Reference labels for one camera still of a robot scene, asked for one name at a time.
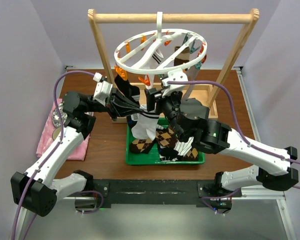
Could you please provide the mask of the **white round clip hanger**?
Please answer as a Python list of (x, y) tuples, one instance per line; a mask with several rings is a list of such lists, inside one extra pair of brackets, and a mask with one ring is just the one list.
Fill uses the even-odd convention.
[[(162, 12), (157, 12), (155, 30), (134, 35), (116, 48), (114, 69), (125, 81), (128, 73), (133, 73), (139, 75), (141, 83), (149, 86), (148, 74), (162, 76), (176, 69), (185, 72), (193, 65), (202, 65), (206, 60), (208, 45), (205, 38), (186, 29), (163, 29), (163, 16)], [(190, 49), (189, 62), (174, 66), (175, 57), (186, 47)], [(164, 56), (161, 64), (155, 69), (146, 69), (146, 64), (157, 49)]]

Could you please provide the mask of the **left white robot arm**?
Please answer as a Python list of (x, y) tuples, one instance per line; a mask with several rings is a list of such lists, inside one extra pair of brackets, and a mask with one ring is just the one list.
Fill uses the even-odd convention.
[(48, 215), (58, 200), (76, 192), (89, 196), (94, 190), (93, 176), (80, 170), (62, 183), (54, 181), (70, 154), (93, 130), (96, 117), (89, 113), (108, 113), (113, 120), (142, 113), (140, 106), (117, 88), (112, 88), (103, 100), (69, 91), (62, 103), (67, 119), (59, 138), (36, 163), (24, 173), (15, 172), (10, 179), (14, 203), (41, 217)]

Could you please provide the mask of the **green plastic bin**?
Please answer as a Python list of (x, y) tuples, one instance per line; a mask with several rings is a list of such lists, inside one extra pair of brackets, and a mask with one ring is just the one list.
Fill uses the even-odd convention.
[[(135, 154), (130, 152), (130, 143), (136, 138), (133, 137), (132, 127), (136, 124), (131, 117), (127, 118), (127, 137), (126, 137), (126, 159), (125, 162), (128, 165), (142, 166), (142, 165), (199, 165), (205, 163), (205, 155), (198, 151), (199, 160), (198, 161), (168, 161), (161, 162), (160, 155), (157, 149), (157, 141), (154, 139), (154, 145), (148, 154), (139, 153)], [(168, 128), (168, 121), (164, 118), (158, 120), (156, 129)]]

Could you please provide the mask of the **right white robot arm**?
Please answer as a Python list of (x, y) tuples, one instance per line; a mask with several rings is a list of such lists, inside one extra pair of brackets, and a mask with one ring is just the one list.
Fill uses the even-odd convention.
[(147, 111), (164, 114), (177, 139), (187, 142), (205, 154), (221, 154), (251, 164), (236, 171), (221, 171), (208, 191), (223, 197), (227, 193), (249, 186), (261, 185), (274, 191), (286, 191), (299, 182), (298, 170), (289, 159), (296, 159), (294, 147), (275, 148), (246, 138), (238, 129), (209, 119), (210, 109), (195, 98), (182, 99), (182, 92), (162, 96), (159, 90), (145, 90)]

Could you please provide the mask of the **beige tan sock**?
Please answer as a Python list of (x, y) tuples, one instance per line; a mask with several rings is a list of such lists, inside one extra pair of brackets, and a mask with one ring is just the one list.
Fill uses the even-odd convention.
[(179, 66), (188, 63), (190, 61), (190, 55), (190, 48), (186, 47), (175, 57), (173, 65)]

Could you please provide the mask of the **wooden hanger rack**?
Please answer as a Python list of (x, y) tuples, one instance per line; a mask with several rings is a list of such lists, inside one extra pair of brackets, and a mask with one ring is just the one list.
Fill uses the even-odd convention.
[(177, 92), (184, 93), (186, 100), (201, 83), (195, 80), (207, 58), (208, 43), (205, 38), (191, 30), (163, 28), (168, 24), (242, 24), (243, 27), (228, 55), (216, 81), (209, 84), (210, 94), (205, 102), (208, 110), (214, 109), (215, 99), (240, 55), (247, 39), (260, 17), (257, 8), (249, 14), (224, 13), (96, 13), (87, 12), (95, 43), (109, 80), (107, 87), (98, 87), (96, 95), (105, 97), (115, 84), (106, 44), (100, 24), (148, 24), (155, 23), (156, 29), (138, 33), (114, 50), (115, 69), (119, 76), (127, 73), (139, 76), (139, 87), (143, 87), (147, 110), (156, 111)]

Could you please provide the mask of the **white black banded sock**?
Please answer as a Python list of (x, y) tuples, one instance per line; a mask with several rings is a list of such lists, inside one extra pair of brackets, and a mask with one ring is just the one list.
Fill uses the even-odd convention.
[[(162, 54), (162, 52), (157, 49), (153, 55), (151, 56), (151, 58), (149, 59), (149, 61), (146, 64), (146, 69), (156, 69), (161, 62), (164, 59), (164, 55)], [(153, 88), (153, 84), (154, 84), (154, 80), (155, 80), (155, 75), (154, 74), (148, 74), (148, 79), (150, 81), (150, 85), (149, 86), (145, 86), (147, 89), (152, 89)]]

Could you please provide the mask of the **black blue sports sock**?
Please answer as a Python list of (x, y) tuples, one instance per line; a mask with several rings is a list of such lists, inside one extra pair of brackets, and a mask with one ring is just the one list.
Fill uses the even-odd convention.
[(132, 102), (140, 105), (140, 89), (137, 86), (131, 85), (129, 80), (124, 80), (118, 74), (114, 78), (114, 82), (117, 88), (123, 93), (125, 97), (130, 99)]

